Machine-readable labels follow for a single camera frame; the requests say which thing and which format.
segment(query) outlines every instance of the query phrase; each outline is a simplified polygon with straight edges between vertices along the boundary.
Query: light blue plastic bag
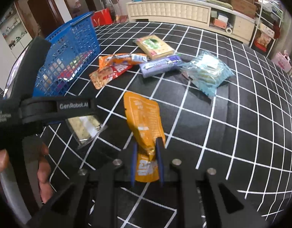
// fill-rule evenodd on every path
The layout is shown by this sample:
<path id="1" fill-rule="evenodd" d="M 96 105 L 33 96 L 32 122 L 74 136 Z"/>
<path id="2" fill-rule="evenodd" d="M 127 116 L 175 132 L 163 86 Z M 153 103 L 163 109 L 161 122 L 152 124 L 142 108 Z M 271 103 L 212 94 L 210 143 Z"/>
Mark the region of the light blue plastic bag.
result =
<path id="1" fill-rule="evenodd" d="M 234 75 L 232 70 L 219 58 L 208 51 L 200 54 L 188 63 L 177 65 L 180 71 L 188 76 L 192 83 L 209 97 L 214 97 L 216 89 L 229 76 Z"/>

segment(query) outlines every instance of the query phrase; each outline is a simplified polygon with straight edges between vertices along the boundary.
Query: finger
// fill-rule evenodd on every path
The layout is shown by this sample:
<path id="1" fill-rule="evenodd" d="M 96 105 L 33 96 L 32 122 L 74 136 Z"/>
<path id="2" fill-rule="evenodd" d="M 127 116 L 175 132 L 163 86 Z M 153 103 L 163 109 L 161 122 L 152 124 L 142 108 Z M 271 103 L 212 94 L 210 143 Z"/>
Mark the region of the finger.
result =
<path id="1" fill-rule="evenodd" d="M 0 151 L 0 172 L 3 171 L 7 167 L 8 162 L 9 162 L 9 154 L 7 153 L 5 149 L 1 150 Z"/>
<path id="2" fill-rule="evenodd" d="M 53 195 L 52 186 L 50 185 L 49 181 L 45 183 L 39 182 L 39 188 L 40 188 L 40 197 L 43 203 L 46 203 Z"/>
<path id="3" fill-rule="evenodd" d="M 44 143 L 41 145 L 40 155 L 49 155 L 49 148 Z"/>
<path id="4" fill-rule="evenodd" d="M 48 161 L 43 157 L 40 156 L 39 158 L 39 167 L 37 171 L 37 176 L 39 183 L 45 183 L 48 181 L 49 174 L 51 173 L 51 167 Z"/>

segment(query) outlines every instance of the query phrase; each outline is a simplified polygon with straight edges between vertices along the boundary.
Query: blue plastic basket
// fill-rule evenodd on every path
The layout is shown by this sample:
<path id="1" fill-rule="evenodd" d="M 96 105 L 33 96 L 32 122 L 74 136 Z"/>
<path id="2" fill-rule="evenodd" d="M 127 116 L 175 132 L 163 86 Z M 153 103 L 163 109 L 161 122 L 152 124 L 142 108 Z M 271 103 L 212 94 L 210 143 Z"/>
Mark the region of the blue plastic basket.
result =
<path id="1" fill-rule="evenodd" d="M 60 26 L 46 40 L 52 43 L 40 68 L 33 96 L 63 96 L 77 76 L 99 54 L 99 44 L 85 13 Z"/>

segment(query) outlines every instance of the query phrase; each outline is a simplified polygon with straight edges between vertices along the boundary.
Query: screw head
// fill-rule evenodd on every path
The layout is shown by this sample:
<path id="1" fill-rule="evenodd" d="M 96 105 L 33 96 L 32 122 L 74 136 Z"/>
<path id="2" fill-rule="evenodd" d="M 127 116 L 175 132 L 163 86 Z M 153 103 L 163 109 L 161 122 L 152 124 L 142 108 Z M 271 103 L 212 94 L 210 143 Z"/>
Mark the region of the screw head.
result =
<path id="1" fill-rule="evenodd" d="M 176 165 L 176 166 L 179 166 L 182 164 L 182 161 L 180 159 L 173 159 L 172 160 L 172 164 Z"/>
<path id="2" fill-rule="evenodd" d="M 215 175 L 216 173 L 217 173 L 217 170 L 216 169 L 214 169 L 214 168 L 209 168 L 209 169 L 207 169 L 207 173 L 209 174 L 209 175 Z"/>
<path id="3" fill-rule="evenodd" d="M 114 159 L 113 160 L 113 164 L 115 166 L 120 166 L 123 163 L 123 161 L 121 159 Z"/>
<path id="4" fill-rule="evenodd" d="M 78 174 L 79 174 L 80 176 L 84 176 L 84 175 L 87 174 L 87 170 L 86 170 L 86 169 L 80 169 L 80 170 L 78 171 Z"/>

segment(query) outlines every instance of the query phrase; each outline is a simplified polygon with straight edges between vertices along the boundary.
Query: orange pouch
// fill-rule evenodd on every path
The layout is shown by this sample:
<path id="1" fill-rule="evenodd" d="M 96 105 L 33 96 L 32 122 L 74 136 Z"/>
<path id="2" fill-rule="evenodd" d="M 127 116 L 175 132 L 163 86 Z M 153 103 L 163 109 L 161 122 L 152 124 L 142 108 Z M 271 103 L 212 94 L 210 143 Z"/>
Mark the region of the orange pouch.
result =
<path id="1" fill-rule="evenodd" d="M 135 53 L 121 53 L 114 55 L 106 55 L 98 57 L 99 69 L 109 65 L 124 64 L 124 65 L 137 65 L 140 63 L 147 62 L 146 54 L 135 54 Z"/>
<path id="2" fill-rule="evenodd" d="M 131 69 L 132 65 L 116 65 L 116 66 L 107 66 L 103 69 L 98 69 L 91 73 L 90 79 L 93 82 L 93 85 L 96 89 L 101 89 L 104 85 L 108 84 L 113 79 L 120 76 L 122 73 L 126 72 L 128 69 Z"/>
<path id="3" fill-rule="evenodd" d="M 124 94 L 125 114 L 129 128 L 139 145 L 135 180 L 153 182 L 159 179 L 155 159 L 155 140 L 162 137 L 165 144 L 160 109 L 157 102 L 136 93 Z"/>

